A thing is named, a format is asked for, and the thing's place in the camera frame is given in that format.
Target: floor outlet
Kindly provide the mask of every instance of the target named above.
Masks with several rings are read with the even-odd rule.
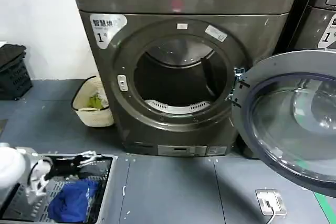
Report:
[[[263,215],[273,215],[273,210],[276,215],[286,215],[285,204],[278,190],[256,190],[256,194]]]

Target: open dryer door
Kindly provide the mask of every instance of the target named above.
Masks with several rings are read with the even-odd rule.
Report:
[[[233,120],[249,148],[292,182],[336,197],[336,52],[294,51],[235,86]]]

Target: white cable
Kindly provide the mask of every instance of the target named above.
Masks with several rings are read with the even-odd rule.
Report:
[[[275,210],[274,210],[273,207],[271,207],[271,209],[272,209],[273,215],[272,215],[272,217],[268,220],[268,222],[267,222],[266,224],[270,224],[270,223],[274,220],[274,218],[275,218],[275,214],[276,214],[276,212],[275,212]]]

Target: blue clothing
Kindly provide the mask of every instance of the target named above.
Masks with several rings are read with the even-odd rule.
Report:
[[[89,199],[97,189],[98,182],[89,179],[65,184],[50,202],[48,217],[56,222],[85,222]]]

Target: gray floor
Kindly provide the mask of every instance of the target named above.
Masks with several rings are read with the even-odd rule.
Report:
[[[0,142],[40,153],[118,155],[107,223],[266,223],[269,217],[262,215],[255,196],[256,189],[265,188],[279,190],[287,207],[288,214],[273,223],[329,223],[311,191],[261,161],[235,154],[189,159],[125,153],[114,126],[88,128],[71,110],[81,82],[34,81],[20,101],[0,101],[0,122],[8,120]],[[336,212],[336,201],[327,200]]]

